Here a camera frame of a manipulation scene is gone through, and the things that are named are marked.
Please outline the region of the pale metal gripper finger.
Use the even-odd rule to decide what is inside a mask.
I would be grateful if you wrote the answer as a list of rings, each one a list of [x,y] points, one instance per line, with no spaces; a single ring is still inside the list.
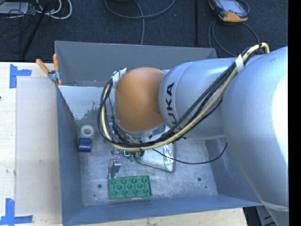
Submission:
[[[120,168],[121,168],[121,161],[119,156],[113,156],[112,158],[112,178],[116,178]]]
[[[111,158],[108,164],[108,177],[115,177],[115,150],[111,150]]]

